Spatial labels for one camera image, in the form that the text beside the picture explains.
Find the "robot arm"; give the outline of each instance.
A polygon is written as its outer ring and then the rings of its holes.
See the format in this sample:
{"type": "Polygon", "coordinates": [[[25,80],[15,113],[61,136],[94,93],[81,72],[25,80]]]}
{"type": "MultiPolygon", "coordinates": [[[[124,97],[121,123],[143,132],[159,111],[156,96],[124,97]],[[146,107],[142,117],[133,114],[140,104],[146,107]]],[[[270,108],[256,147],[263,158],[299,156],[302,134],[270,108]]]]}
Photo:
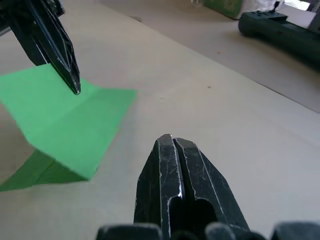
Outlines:
{"type": "Polygon", "coordinates": [[[73,44],[58,17],[59,0],[0,0],[0,36],[10,29],[37,66],[52,64],[74,94],[81,92],[73,44]]]}

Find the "folded green paper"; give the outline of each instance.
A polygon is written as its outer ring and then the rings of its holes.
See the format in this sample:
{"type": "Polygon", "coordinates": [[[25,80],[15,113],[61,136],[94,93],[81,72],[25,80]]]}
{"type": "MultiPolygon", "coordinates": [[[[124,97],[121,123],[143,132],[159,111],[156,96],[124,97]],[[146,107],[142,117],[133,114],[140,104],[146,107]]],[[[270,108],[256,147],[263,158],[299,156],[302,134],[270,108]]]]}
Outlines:
{"type": "Polygon", "coordinates": [[[135,97],[84,79],[74,95],[50,64],[0,77],[1,103],[35,147],[0,191],[91,179],[135,97]]]}

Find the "black controller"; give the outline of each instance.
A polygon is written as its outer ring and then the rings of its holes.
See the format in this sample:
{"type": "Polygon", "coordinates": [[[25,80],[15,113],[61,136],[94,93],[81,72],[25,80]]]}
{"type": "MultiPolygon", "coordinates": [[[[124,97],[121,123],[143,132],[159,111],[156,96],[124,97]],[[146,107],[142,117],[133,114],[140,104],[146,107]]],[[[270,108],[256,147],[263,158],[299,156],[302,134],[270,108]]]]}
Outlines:
{"type": "Polygon", "coordinates": [[[263,35],[320,67],[320,34],[295,25],[287,18],[274,10],[245,12],[239,20],[238,28],[248,37],[263,35]]]}

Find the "scratched metal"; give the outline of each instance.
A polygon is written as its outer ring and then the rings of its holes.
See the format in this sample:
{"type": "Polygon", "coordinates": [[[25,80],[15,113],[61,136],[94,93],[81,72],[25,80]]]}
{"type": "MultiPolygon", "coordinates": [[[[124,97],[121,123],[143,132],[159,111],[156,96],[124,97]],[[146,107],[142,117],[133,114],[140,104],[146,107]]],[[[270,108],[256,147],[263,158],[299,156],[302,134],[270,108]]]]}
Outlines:
{"type": "Polygon", "coordinates": [[[156,140],[138,179],[134,222],[157,224],[161,227],[163,239],[170,239],[171,228],[179,222],[176,218],[173,220],[170,208],[182,201],[184,187],[181,179],[173,139],[170,134],[163,135],[156,140]]]}
{"type": "Polygon", "coordinates": [[[177,138],[174,141],[179,152],[182,172],[187,174],[184,176],[188,180],[185,192],[190,195],[190,198],[195,202],[199,201],[202,206],[207,204],[208,207],[205,211],[211,211],[209,220],[227,224],[236,236],[250,231],[222,174],[192,141],[182,138],[177,138]]]}

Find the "beige tabletop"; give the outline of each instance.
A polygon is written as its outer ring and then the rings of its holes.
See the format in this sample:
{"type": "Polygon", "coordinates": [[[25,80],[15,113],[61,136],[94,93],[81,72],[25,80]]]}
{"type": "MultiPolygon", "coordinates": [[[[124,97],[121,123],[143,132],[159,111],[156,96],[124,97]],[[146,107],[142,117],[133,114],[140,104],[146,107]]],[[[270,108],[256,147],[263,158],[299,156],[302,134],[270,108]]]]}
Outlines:
{"type": "MultiPolygon", "coordinates": [[[[65,8],[82,77],[138,98],[90,182],[0,193],[0,239],[89,240],[101,225],[132,223],[138,176],[165,133],[198,145],[252,230],[319,219],[319,114],[102,4],[65,8]]],[[[0,74],[33,66],[12,32],[0,56],[0,74]]],[[[0,123],[9,174],[32,148],[4,109],[0,123]]]]}

